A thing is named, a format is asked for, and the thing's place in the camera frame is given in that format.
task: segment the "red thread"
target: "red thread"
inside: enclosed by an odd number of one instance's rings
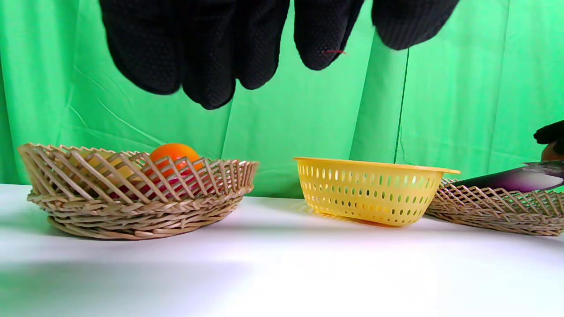
[[[327,50],[323,52],[323,54],[331,54],[331,53],[347,55],[345,51],[340,51],[340,50]]]

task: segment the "gloved hand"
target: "gloved hand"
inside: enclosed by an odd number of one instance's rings
[[[295,0],[294,41],[319,71],[344,50],[364,0]],[[459,0],[374,0],[372,20],[383,43],[402,50],[433,38]],[[278,67],[290,0],[100,0],[112,59],[150,93],[182,87],[205,109],[228,103],[235,79],[246,89]]]
[[[533,137],[538,144],[549,144],[543,152],[547,160],[564,157],[564,120],[540,128]]]

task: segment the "green screen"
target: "green screen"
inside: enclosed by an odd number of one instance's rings
[[[284,29],[280,67],[256,91],[203,110],[129,83],[105,46],[94,0],[0,0],[0,183],[28,183],[27,143],[262,163],[254,195],[301,197],[294,156],[459,169],[472,177],[537,161],[536,129],[564,118],[564,2],[461,0],[437,37],[386,48],[367,3],[346,55],[305,68]]]

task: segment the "orange fruit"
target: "orange fruit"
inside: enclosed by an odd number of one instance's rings
[[[184,145],[184,144],[180,144],[180,143],[168,143],[168,144],[164,144],[162,146],[157,147],[150,155],[149,158],[151,159],[151,161],[153,162],[157,162],[158,160],[162,159],[163,157],[167,157],[169,156],[172,161],[176,161],[179,159],[182,159],[184,157],[188,158],[188,160],[190,162],[194,162],[197,161],[198,159],[200,159],[200,156],[198,155],[198,153],[196,153],[196,151],[194,151],[193,148]],[[164,161],[160,164],[157,164],[157,168],[161,169],[164,166],[166,166],[168,164],[167,161]],[[177,164],[176,167],[178,170],[185,168],[186,167],[186,162],[182,161],[181,163]],[[196,170],[199,170],[203,167],[203,164],[196,164],[194,166],[194,168],[196,168]],[[152,170],[148,170],[147,171],[147,176],[153,174]],[[172,170],[167,170],[163,173],[164,177],[168,177],[170,175],[173,174]]]

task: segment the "green fabric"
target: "green fabric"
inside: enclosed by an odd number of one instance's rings
[[[533,132],[564,118],[559,0],[462,0],[435,39],[391,51],[365,5],[341,56],[306,69],[293,13],[280,68],[208,112],[141,91],[113,66],[97,1],[0,1],[0,183],[27,183],[14,146],[151,151],[259,160],[254,195],[300,197],[294,156],[440,166],[463,177],[539,159]]]

